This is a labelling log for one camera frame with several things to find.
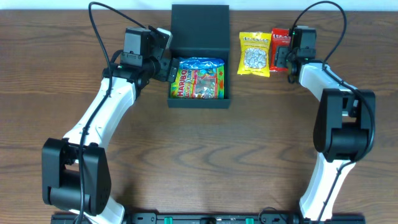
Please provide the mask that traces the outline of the red Hacks candy bag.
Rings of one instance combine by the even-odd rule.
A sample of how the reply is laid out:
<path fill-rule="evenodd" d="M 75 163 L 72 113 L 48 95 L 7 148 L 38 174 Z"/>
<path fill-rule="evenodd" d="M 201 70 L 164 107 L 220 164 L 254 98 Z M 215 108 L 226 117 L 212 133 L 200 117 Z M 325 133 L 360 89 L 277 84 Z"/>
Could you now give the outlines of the red Hacks candy bag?
<path fill-rule="evenodd" d="M 286 56 L 289 53 L 290 39 L 288 29 L 273 28 L 271 37 L 271 72 L 287 71 Z"/>

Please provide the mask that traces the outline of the yellow Hacks candy bag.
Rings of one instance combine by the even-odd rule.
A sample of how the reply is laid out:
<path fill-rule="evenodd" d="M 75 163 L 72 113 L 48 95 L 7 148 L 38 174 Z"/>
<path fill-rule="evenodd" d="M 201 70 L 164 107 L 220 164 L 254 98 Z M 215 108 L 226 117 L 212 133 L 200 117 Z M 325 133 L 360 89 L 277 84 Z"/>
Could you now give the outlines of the yellow Hacks candy bag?
<path fill-rule="evenodd" d="M 270 77 L 271 33 L 240 32 L 241 57 L 237 74 Z"/>

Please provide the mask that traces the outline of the blue Oreo cookie pack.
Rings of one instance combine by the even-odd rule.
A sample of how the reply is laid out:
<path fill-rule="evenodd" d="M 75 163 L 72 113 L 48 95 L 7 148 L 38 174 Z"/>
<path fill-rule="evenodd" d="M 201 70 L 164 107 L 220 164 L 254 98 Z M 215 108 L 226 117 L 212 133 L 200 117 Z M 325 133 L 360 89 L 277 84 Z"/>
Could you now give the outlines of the blue Oreo cookie pack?
<path fill-rule="evenodd" d="M 180 61 L 179 69 L 190 69 L 190 70 L 218 68 L 224 65 L 224 61 L 220 58 L 180 57 L 179 61 Z"/>

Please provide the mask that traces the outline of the Haribo worms gummy bag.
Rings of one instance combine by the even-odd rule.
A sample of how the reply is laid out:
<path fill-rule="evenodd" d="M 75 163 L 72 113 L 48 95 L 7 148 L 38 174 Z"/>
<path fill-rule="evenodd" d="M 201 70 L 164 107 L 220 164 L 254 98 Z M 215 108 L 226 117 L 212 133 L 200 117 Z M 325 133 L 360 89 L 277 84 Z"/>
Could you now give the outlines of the Haribo worms gummy bag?
<path fill-rule="evenodd" d="M 171 98 L 223 99 L 224 66 L 205 69 L 179 69 L 170 86 Z"/>

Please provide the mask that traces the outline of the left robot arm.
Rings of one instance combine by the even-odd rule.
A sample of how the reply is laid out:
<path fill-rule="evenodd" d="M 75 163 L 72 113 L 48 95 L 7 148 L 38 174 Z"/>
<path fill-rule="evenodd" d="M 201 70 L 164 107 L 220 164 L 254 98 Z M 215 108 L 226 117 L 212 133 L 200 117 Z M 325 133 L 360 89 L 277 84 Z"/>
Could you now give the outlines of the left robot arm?
<path fill-rule="evenodd" d="M 128 27 L 124 48 L 107 60 L 100 89 L 79 122 L 42 148 L 42 198 L 75 213 L 72 223 L 122 223 L 125 208 L 110 196 L 109 142 L 150 79 L 174 82 L 179 61 L 171 56 L 170 31 Z"/>

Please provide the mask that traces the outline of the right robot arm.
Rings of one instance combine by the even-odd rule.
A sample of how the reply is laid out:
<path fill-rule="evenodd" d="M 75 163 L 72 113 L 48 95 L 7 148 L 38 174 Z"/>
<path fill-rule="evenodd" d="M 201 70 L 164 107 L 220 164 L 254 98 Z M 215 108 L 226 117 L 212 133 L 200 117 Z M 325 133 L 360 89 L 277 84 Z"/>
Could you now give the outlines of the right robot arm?
<path fill-rule="evenodd" d="M 319 101 L 313 129 L 317 161 L 299 200 L 302 223 L 331 223 L 333 205 L 348 173 L 372 149 L 375 94 L 347 84 L 316 58 L 314 28 L 276 29 L 273 63 L 288 72 L 289 83 L 308 89 Z"/>

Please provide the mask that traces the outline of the dark green open box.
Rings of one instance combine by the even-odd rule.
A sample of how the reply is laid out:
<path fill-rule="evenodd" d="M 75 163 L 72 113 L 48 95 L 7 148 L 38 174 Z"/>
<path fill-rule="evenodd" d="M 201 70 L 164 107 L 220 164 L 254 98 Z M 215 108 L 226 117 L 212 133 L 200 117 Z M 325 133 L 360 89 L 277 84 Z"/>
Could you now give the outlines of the dark green open box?
<path fill-rule="evenodd" d="M 228 5 L 173 4 L 170 46 L 175 58 L 207 57 L 224 61 L 224 97 L 218 100 L 167 98 L 170 108 L 228 109 L 230 100 L 230 23 Z"/>

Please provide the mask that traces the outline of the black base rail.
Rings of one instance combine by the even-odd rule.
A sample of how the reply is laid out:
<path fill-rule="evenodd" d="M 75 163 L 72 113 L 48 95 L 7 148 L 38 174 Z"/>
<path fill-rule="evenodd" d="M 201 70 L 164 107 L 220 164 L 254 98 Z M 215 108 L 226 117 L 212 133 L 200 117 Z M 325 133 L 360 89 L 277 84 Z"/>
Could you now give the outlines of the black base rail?
<path fill-rule="evenodd" d="M 73 223 L 76 215 L 52 215 L 51 224 Z M 326 224 L 365 224 L 362 215 L 333 215 L 326 221 L 311 221 L 291 213 L 266 212 L 260 216 L 255 215 L 157 215 L 155 213 L 135 213 L 126 215 L 122 223 L 128 224 L 301 224 L 301 223 L 326 223 Z"/>

